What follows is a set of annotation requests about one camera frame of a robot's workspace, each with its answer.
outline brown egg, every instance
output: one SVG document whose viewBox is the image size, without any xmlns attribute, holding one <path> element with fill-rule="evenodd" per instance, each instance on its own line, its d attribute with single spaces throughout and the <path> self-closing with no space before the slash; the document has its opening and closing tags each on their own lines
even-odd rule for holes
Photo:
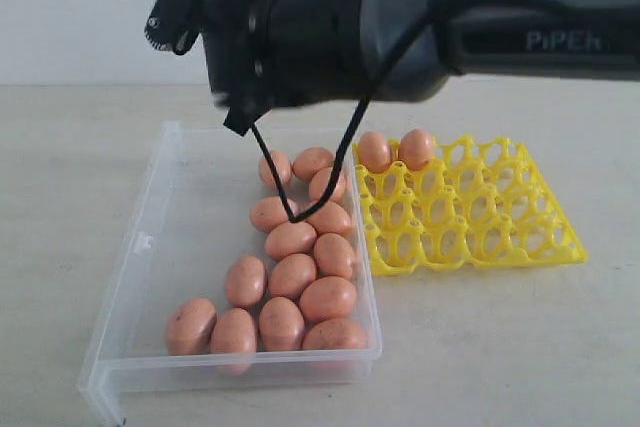
<svg viewBox="0 0 640 427">
<path fill-rule="evenodd" d="M 165 345 L 170 355 L 196 355 L 207 348 L 216 324 L 216 308 L 202 297 L 188 300 L 167 322 Z"/>
<path fill-rule="evenodd" d="M 336 275 L 345 279 L 353 277 L 356 253 L 347 239 L 338 234 L 324 234 L 313 246 L 313 257 L 323 275 Z"/>
<path fill-rule="evenodd" d="M 269 232 L 264 249 L 272 259 L 282 260 L 292 254 L 311 252 L 317 237 L 315 229 L 307 222 L 285 222 Z"/>
<path fill-rule="evenodd" d="M 293 200 L 289 200 L 289 206 L 294 215 L 298 215 L 298 204 Z M 249 220 L 260 232 L 268 234 L 280 224 L 284 224 L 289 219 L 284 210 L 280 197 L 267 197 L 260 199 L 251 208 L 249 212 Z"/>
<path fill-rule="evenodd" d="M 365 349 L 367 333 L 349 319 L 331 319 L 311 328 L 302 343 L 303 350 Z"/>
<path fill-rule="evenodd" d="M 412 171 L 423 169 L 436 157 L 436 142 L 422 129 L 413 129 L 402 138 L 398 146 L 398 160 Z"/>
<path fill-rule="evenodd" d="M 260 337 L 269 352 L 300 350 L 304 318 L 300 309 L 284 297 L 270 299 L 260 311 Z"/>
<path fill-rule="evenodd" d="M 300 297 L 300 310 L 310 322 L 322 322 L 351 314 L 357 299 L 356 288 L 342 277 L 316 280 Z"/>
<path fill-rule="evenodd" d="M 304 210 L 311 207 L 313 203 L 309 203 Z M 309 222 L 318 235 L 323 234 L 339 234 L 349 235 L 353 227 L 351 217 L 340 205 L 329 200 L 324 204 L 318 212 L 311 215 L 307 222 Z"/>
<path fill-rule="evenodd" d="M 324 147 L 310 147 L 300 152 L 293 162 L 293 175 L 304 182 L 310 182 L 316 173 L 331 167 L 333 153 Z"/>
<path fill-rule="evenodd" d="M 324 191 L 327 190 L 327 186 L 329 185 L 329 177 L 331 177 L 331 171 L 333 167 L 327 167 L 326 169 L 322 169 L 316 175 L 314 175 L 311 183 L 309 184 L 309 198 L 311 200 L 318 200 L 324 194 Z M 336 183 L 336 187 L 333 190 L 333 194 L 331 194 L 330 199 L 334 202 L 340 202 L 342 196 L 347 190 L 347 178 L 345 175 L 340 172 L 338 176 L 338 182 Z"/>
<path fill-rule="evenodd" d="M 282 259 L 269 276 L 269 294 L 296 300 L 316 280 L 317 269 L 307 254 L 293 254 Z"/>
<path fill-rule="evenodd" d="M 212 354 L 253 354 L 258 350 L 258 326 L 244 309 L 231 309 L 220 316 L 211 335 Z M 244 374 L 251 362 L 220 365 L 228 375 Z"/>
<path fill-rule="evenodd" d="M 278 177 L 282 181 L 282 185 L 284 187 L 288 186 L 291 183 L 291 161 L 287 154 L 280 150 L 272 150 L 269 152 L 271 154 L 271 158 L 273 159 L 273 163 L 276 166 L 276 172 L 278 172 Z M 276 181 L 271 174 L 271 169 L 269 169 L 269 164 L 267 164 L 267 160 L 264 156 L 260 159 L 260 163 L 258 164 L 258 171 L 260 173 L 260 178 L 262 182 L 267 187 L 271 187 L 273 189 L 276 188 Z"/>
<path fill-rule="evenodd" d="M 225 293 L 231 305 L 248 309 L 264 296 L 267 269 L 257 257 L 243 255 L 231 266 L 225 280 Z"/>
<path fill-rule="evenodd" d="M 387 139 L 379 132 L 362 134 L 358 141 L 358 161 L 374 174 L 386 171 L 393 162 L 393 152 Z"/>
</svg>

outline black cable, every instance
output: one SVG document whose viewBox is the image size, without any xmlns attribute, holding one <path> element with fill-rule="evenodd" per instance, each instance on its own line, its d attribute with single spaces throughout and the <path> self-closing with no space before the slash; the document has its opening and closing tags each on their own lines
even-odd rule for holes
<svg viewBox="0 0 640 427">
<path fill-rule="evenodd" d="M 311 215 L 319 211 L 330 200 L 340 178 L 340 173 L 342 172 L 344 159 L 349 151 L 349 146 L 351 145 L 372 98 L 376 94 L 377 89 L 384 82 L 389 72 L 395 67 L 400 59 L 402 59 L 407 50 L 409 50 L 411 45 L 413 45 L 424 30 L 434 24 L 450 22 L 469 10 L 486 7 L 530 9 L 551 14 L 562 19 L 576 21 L 585 27 L 600 32 L 606 37 L 616 38 L 623 47 L 629 49 L 637 59 L 640 59 L 640 39 L 638 39 L 638 37 L 624 25 L 621 25 L 620 23 L 606 18 L 596 12 L 581 11 L 580 9 L 573 8 L 557 0 L 428 0 L 426 2 L 425 11 L 407 29 L 404 30 L 390 49 L 389 53 L 384 57 L 380 69 L 373 77 L 365 95 L 358 102 L 342 140 L 340 141 L 338 149 L 336 150 L 335 160 L 327 188 L 320 199 L 318 199 L 307 210 L 300 212 L 298 215 L 293 214 L 268 147 L 255 124 L 248 118 L 245 118 L 250 125 L 251 132 L 256 138 L 256 141 L 260 146 L 260 150 L 267 161 L 271 174 L 274 177 L 278 196 L 290 222 L 297 223 L 305 221 Z"/>
</svg>

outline yellow plastic egg holder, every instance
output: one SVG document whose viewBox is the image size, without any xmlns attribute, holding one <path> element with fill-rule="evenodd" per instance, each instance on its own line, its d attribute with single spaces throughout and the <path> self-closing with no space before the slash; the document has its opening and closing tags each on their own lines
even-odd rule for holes
<svg viewBox="0 0 640 427">
<path fill-rule="evenodd" d="M 397 159 L 399 142 L 389 143 Z M 373 275 L 587 260 L 524 145 L 506 137 L 476 144 L 465 135 L 437 150 L 423 170 L 395 161 L 375 174 L 353 145 Z"/>
</svg>

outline transparent tray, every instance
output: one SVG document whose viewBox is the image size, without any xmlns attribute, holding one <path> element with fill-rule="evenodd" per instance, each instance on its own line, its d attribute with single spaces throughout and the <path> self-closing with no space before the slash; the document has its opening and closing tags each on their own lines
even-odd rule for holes
<svg viewBox="0 0 640 427">
<path fill-rule="evenodd" d="M 263 133 L 270 148 L 294 157 L 310 146 L 334 150 L 341 131 Z M 345 383 L 366 378 L 382 353 L 382 336 L 365 244 L 354 160 L 345 162 L 349 191 L 343 201 L 357 226 L 350 238 L 358 254 L 358 301 L 352 317 L 369 337 L 363 350 L 260 352 L 238 378 L 216 366 L 242 363 L 242 354 L 168 356 L 165 323 L 182 302 L 208 297 L 219 311 L 228 267 L 243 253 L 264 255 L 264 234 L 249 223 L 249 209 L 268 194 L 257 173 L 255 141 L 226 129 L 187 130 L 167 123 L 96 322 L 78 389 L 106 427 L 124 425 L 119 396 L 126 392 L 224 387 Z M 300 199 L 304 186 L 291 186 Z M 314 368 L 334 361 L 338 369 Z"/>
</svg>

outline white wall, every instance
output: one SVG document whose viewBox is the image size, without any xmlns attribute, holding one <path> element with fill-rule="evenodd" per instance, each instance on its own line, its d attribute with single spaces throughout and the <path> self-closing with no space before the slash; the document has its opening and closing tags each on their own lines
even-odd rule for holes
<svg viewBox="0 0 640 427">
<path fill-rule="evenodd" d="M 154 0 L 0 0 L 0 84 L 206 82 L 197 46 L 147 45 Z"/>
</svg>

